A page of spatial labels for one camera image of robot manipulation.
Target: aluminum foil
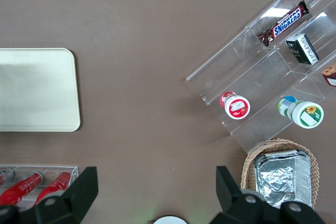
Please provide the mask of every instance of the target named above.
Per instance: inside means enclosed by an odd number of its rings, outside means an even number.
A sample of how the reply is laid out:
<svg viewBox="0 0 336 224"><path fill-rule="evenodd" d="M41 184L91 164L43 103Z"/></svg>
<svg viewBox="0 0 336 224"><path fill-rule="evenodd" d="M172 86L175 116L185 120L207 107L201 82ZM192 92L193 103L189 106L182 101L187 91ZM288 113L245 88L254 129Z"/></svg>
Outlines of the aluminum foil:
<svg viewBox="0 0 336 224"><path fill-rule="evenodd" d="M303 150L260 154L254 160L256 190L276 208L285 201L312 207L310 166Z"/></svg>

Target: white round object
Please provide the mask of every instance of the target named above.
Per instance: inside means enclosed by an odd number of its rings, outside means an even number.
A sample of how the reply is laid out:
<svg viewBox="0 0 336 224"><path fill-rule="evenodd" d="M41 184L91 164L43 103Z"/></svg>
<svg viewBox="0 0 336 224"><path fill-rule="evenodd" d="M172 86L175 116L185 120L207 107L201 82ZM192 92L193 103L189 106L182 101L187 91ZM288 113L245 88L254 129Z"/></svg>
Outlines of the white round object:
<svg viewBox="0 0 336 224"><path fill-rule="evenodd" d="M187 224L187 222L175 216L165 216L158 219L154 224Z"/></svg>
<svg viewBox="0 0 336 224"><path fill-rule="evenodd" d="M311 129L320 125L323 116L323 108L320 105L306 101L298 103L292 109L291 115L293 122L304 129Z"/></svg>
<svg viewBox="0 0 336 224"><path fill-rule="evenodd" d="M247 117L250 112L250 103L240 95L232 95L225 101L225 112L230 118L240 120Z"/></svg>

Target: red tube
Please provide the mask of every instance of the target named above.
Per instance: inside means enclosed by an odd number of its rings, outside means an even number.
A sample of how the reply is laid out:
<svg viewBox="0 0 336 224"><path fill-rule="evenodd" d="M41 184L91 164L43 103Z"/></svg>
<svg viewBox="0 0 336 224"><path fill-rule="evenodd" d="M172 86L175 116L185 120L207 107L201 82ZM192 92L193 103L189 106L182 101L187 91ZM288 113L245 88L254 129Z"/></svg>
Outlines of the red tube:
<svg viewBox="0 0 336 224"><path fill-rule="evenodd" d="M0 196L0 206L16 205L43 180L43 176L39 172L29 173L25 179L16 183L14 186L5 190Z"/></svg>
<svg viewBox="0 0 336 224"><path fill-rule="evenodd" d="M51 182L42 192L38 195L35 205L39 204L48 194L56 191L67 189L71 179L71 172L62 172L53 182Z"/></svg>

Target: acrylic display rack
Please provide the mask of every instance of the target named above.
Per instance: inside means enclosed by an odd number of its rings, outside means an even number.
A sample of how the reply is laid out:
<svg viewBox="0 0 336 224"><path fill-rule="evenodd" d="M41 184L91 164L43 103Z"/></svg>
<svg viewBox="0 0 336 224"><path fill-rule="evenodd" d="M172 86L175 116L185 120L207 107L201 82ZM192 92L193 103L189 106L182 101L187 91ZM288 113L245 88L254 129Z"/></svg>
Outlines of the acrylic display rack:
<svg viewBox="0 0 336 224"><path fill-rule="evenodd" d="M5 190L16 184L17 182L24 179L30 172L40 172L43 175L43 181L34 190L32 190L23 200L21 200L17 206L20 211L27 210L31 208L39 193L48 186L54 179L58 177L62 172L71 172L71 179L68 187L78 178L78 167L77 166L35 166L35 165L12 165L12 164L0 164L0 170L7 170L10 168L13 173L13 179L7 180L3 185L0 186L0 194Z"/></svg>
<svg viewBox="0 0 336 224"><path fill-rule="evenodd" d="M336 0L304 0L310 13L268 47L257 37L300 1L275 0L186 78L247 153L292 123L278 112L283 97L320 103L336 91L321 73L336 62ZM313 66L299 63L285 44L297 33L307 35L320 58ZM249 100L246 118L233 120L226 114L219 103L226 91Z"/></svg>

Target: wicker basket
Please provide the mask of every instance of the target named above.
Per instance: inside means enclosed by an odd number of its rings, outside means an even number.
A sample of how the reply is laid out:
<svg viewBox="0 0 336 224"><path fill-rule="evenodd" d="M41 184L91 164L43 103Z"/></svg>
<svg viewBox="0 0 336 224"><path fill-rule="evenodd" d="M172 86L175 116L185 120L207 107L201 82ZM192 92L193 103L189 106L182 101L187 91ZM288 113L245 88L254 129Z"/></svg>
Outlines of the wicker basket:
<svg viewBox="0 0 336 224"><path fill-rule="evenodd" d="M313 156L313 154L302 145L296 144L290 140L285 139L273 139L268 141L266 144L261 146L259 149L251 153L247 156L244 168L243 168L243 174L242 174L242 181L240 183L240 187L242 189L256 189L256 180L255 180L255 173L253 168L253 160L255 157L259 154L264 153L272 153L272 152L283 152L283 151L291 151L296 149L303 149L305 150L309 156L310 156L310 162L311 162L311 203L314 206L316 202L317 192L319 189L319 168L318 164L316 162L316 158Z"/></svg>

